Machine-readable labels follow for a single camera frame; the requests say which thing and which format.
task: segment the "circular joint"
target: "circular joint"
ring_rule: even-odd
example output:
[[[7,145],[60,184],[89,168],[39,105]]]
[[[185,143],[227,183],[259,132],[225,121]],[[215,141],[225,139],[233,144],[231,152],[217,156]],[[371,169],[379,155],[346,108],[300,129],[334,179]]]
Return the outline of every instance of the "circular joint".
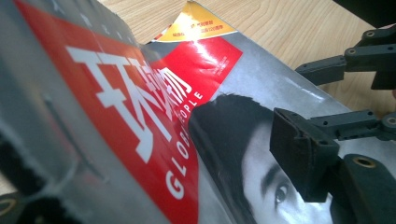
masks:
[[[395,125],[396,124],[396,118],[388,118],[387,119],[387,123],[389,123],[391,125]]]
[[[349,49],[347,52],[348,52],[348,54],[355,54],[356,50],[355,49]]]
[[[356,164],[366,167],[366,168],[371,168],[371,169],[375,168],[375,162],[373,162],[370,159],[364,158],[364,157],[355,157],[355,158],[353,158],[353,161]]]
[[[9,211],[11,211],[15,205],[17,204],[17,200],[15,199],[3,199],[0,201],[0,204],[5,204],[6,207],[3,210],[0,210],[0,217],[7,214]]]
[[[375,33],[374,33],[374,31],[369,31],[369,32],[366,33],[366,35],[367,36],[373,36],[373,35],[375,35]]]

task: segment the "wooden table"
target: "wooden table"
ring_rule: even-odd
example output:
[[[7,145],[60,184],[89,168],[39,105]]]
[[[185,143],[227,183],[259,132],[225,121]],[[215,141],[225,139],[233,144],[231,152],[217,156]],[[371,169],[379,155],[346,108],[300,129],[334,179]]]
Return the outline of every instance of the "wooden table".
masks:
[[[131,27],[140,43],[173,22],[185,0],[100,0]],[[354,46],[370,25],[331,0],[198,0],[292,69]],[[395,111],[390,91],[371,91],[373,73],[346,74],[321,86],[352,110],[371,108],[378,116]],[[0,194],[10,187],[0,176]]]

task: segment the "man's eye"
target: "man's eye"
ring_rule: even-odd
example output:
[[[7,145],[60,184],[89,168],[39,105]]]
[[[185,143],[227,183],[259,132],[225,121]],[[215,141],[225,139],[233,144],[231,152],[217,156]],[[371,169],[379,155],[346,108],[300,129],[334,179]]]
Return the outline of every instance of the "man's eye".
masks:
[[[276,188],[275,202],[276,204],[283,203],[288,196],[289,185],[282,184]]]

